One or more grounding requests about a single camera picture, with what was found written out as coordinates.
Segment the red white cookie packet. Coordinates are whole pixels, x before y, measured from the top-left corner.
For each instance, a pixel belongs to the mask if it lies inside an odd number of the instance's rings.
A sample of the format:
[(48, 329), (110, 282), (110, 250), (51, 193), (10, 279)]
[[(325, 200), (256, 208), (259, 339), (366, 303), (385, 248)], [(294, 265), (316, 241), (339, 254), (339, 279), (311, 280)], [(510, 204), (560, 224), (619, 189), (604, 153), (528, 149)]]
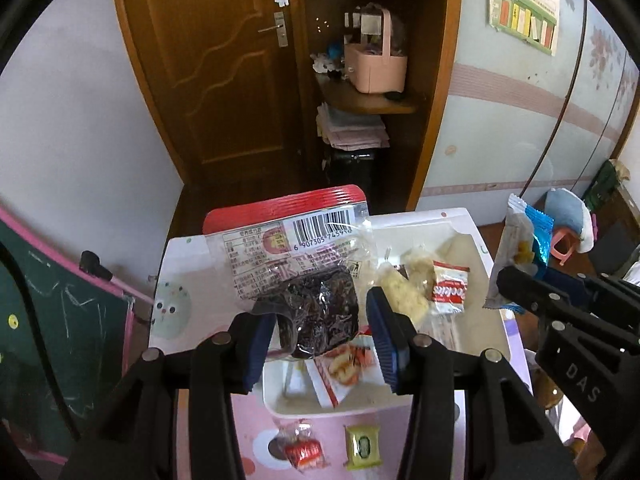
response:
[(434, 262), (435, 281), (432, 287), (432, 298), (437, 313), (450, 315), (464, 311), (469, 273), (470, 269), (467, 266)]

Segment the pink handled basket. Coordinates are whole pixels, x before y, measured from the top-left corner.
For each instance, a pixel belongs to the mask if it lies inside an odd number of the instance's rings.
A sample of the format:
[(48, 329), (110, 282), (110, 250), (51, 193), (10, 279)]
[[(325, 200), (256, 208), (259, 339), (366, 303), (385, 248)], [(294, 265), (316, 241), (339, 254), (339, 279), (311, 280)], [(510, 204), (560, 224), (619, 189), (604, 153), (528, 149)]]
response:
[(360, 18), (360, 43), (344, 47), (345, 73), (352, 85), (363, 94), (404, 92), (408, 56), (393, 50), (393, 18), (390, 11), (381, 8), (381, 44), (366, 41), (366, 18), (376, 14), (363, 13)]

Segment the cartoon face table cover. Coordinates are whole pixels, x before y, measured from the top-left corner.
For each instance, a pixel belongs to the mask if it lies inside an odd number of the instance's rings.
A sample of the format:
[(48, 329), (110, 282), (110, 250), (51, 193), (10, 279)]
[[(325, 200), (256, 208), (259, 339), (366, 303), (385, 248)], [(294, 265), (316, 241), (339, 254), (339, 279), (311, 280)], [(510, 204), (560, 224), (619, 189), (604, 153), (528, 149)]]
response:
[[(432, 315), (426, 332), (449, 349), (476, 356), (499, 350), (527, 378), (528, 365), (514, 316), (488, 310), (484, 300), (492, 260), (469, 211), (463, 208), (381, 214), (372, 219), (376, 251), (396, 263), (422, 247), (437, 260), (470, 271), (462, 313)], [(150, 343), (165, 353), (196, 347), (225, 330), (239, 310), (229, 259), (219, 235), (177, 237), (166, 248), (155, 294)], [(280, 428), (308, 424), (326, 463), (307, 479), (393, 479), (400, 466), (411, 410), (384, 382), (372, 337), (361, 332), (324, 356), (275, 360), (259, 384), (235, 396), (232, 410), (242, 461), (251, 479), (296, 479), (270, 443)]]

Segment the green chalkboard pink frame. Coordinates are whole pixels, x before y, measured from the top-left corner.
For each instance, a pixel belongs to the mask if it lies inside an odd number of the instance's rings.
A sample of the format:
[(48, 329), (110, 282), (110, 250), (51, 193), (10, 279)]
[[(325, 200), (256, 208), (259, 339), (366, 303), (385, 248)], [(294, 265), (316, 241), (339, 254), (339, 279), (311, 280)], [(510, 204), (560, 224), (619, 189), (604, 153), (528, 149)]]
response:
[(54, 378), (61, 414), (32, 336), (21, 293), (1, 272), (1, 420), (28, 457), (62, 465), (96, 408), (126, 372), (134, 323), (146, 302), (82, 272), (8, 212), (1, 243), (24, 276)]

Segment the wall poster chart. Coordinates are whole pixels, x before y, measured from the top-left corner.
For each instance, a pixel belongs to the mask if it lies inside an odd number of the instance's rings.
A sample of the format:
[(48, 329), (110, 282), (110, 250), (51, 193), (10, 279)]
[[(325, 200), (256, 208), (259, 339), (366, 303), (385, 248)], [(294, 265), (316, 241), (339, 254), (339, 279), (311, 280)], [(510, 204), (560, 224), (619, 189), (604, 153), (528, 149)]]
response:
[(560, 0), (488, 0), (488, 24), (555, 56)]

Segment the small green snack packet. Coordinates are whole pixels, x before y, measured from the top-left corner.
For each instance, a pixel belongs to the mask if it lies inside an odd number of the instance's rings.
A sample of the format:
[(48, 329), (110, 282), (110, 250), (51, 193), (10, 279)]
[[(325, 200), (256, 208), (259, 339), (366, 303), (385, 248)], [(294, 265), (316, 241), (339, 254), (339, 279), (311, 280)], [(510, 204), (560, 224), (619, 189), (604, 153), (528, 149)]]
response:
[(347, 470), (359, 470), (381, 466), (380, 430), (378, 425), (345, 427)]

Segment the red white snack bag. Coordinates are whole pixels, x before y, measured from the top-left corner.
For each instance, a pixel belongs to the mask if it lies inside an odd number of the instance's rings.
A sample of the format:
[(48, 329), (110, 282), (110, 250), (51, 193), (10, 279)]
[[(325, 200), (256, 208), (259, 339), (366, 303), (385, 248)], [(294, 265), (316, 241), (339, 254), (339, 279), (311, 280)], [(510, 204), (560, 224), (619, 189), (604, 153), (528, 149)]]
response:
[(358, 386), (385, 385), (370, 335), (360, 335), (305, 365), (322, 408), (337, 408)]

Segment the pink plastic stool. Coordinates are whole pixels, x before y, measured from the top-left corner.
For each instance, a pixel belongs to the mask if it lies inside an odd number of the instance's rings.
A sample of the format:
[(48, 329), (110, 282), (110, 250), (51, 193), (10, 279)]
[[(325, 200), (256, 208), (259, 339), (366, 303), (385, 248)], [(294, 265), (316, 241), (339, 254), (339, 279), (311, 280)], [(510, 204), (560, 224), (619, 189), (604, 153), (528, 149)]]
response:
[(577, 252), (579, 246), (579, 238), (577, 234), (569, 228), (556, 228), (553, 231), (550, 255), (559, 263), (565, 266), (570, 257)]

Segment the clear bag yellow noodle cake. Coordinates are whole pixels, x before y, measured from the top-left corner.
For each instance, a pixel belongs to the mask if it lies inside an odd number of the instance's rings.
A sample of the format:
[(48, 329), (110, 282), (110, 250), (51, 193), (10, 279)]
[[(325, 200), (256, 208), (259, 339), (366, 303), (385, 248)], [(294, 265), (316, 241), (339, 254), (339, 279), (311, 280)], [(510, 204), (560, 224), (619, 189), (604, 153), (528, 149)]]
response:
[(398, 268), (382, 263), (375, 284), (383, 289), (395, 313), (408, 316), (415, 328), (421, 328), (432, 310), (434, 256), (423, 247), (412, 248), (400, 256)]

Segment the red dark dried-fruit packet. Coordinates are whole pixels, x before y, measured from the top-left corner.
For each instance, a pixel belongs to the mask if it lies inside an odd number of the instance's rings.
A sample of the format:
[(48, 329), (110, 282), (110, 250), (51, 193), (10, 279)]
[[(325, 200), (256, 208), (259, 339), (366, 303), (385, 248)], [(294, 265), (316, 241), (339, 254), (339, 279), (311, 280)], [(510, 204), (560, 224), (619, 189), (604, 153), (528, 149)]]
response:
[(214, 209), (203, 232), (224, 246), (234, 291), (250, 313), (276, 317), (276, 358), (313, 359), (357, 335), (356, 283), (373, 255), (359, 186)]

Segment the white blue snack packet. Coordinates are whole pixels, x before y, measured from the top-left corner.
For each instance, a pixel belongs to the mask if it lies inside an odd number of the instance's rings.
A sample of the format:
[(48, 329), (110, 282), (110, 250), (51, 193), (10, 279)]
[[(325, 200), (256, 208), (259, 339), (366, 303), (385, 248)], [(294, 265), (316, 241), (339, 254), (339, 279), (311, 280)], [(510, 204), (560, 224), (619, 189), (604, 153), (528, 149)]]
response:
[(533, 278), (547, 271), (554, 220), (511, 194), (506, 203), (506, 218), (491, 270), (485, 309), (510, 309), (511, 301), (498, 289), (499, 272), (515, 266)]

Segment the small red candy packet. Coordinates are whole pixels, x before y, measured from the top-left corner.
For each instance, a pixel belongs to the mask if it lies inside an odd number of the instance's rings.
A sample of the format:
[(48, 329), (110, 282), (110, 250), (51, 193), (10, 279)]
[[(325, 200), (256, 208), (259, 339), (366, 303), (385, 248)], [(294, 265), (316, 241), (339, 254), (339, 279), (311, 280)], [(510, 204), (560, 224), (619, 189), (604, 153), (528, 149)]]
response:
[(328, 464), (322, 444), (306, 420), (282, 426), (277, 445), (284, 458), (299, 472), (323, 469)]

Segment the brown wooden door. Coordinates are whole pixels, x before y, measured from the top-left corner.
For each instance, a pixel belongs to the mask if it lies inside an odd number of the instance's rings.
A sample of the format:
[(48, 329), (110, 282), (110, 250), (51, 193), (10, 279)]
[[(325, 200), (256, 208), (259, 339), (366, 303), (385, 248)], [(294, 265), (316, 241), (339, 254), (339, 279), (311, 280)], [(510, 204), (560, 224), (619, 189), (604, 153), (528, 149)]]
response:
[(304, 129), (279, 0), (115, 0), (138, 85), (183, 181), (298, 185)]

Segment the wooden corner shelf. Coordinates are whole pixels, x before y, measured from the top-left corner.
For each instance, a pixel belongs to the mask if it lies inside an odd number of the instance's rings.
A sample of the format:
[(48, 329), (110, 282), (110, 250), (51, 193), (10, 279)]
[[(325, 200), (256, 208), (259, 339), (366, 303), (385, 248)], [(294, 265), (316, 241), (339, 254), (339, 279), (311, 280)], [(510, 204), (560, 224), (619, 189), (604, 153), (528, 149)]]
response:
[(416, 208), (454, 67), (461, 0), (294, 0), (314, 177), (374, 214)]

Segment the blue white cushion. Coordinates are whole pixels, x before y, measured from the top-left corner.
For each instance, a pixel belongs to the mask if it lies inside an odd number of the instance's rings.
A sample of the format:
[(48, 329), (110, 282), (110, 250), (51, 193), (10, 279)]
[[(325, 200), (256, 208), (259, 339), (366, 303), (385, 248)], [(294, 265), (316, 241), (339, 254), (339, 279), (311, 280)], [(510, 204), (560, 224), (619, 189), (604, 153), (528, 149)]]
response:
[(577, 195), (566, 188), (550, 188), (544, 196), (544, 213), (556, 228), (570, 229), (577, 236), (580, 254), (590, 252), (594, 245), (591, 212)]

